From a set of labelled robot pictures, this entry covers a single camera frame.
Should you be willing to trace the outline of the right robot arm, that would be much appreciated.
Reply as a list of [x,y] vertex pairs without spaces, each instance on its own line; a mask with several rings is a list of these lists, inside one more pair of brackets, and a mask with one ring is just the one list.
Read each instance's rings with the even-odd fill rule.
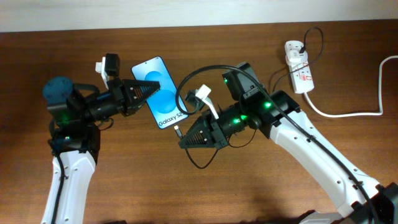
[[190,104],[208,110],[183,135],[179,146],[220,150],[230,137],[245,127],[259,130],[266,138],[284,148],[308,171],[331,198],[337,211],[320,213],[309,210],[298,223],[397,223],[397,184],[382,186],[352,164],[314,127],[299,105],[284,91],[268,94],[251,68],[210,65],[187,75],[177,90],[201,72],[224,69],[224,82],[234,105],[217,112],[208,98],[210,89],[202,85],[188,92]]

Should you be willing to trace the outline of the blue Galaxy smartphone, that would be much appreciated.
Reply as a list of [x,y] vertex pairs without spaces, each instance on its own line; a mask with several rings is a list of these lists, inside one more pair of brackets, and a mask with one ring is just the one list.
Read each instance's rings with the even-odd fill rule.
[[160,56],[156,56],[131,68],[136,80],[157,81],[160,90],[152,95],[147,104],[159,129],[165,129],[188,118],[175,103],[177,87]]

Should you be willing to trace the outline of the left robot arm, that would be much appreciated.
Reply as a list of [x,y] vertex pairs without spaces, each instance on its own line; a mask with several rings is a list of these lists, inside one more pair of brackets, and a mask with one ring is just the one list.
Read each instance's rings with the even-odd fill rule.
[[100,92],[90,84],[55,77],[43,96],[52,115],[48,144],[53,156],[52,184],[42,223],[82,223],[90,180],[100,151],[100,124],[135,114],[160,90],[157,81],[114,78]]

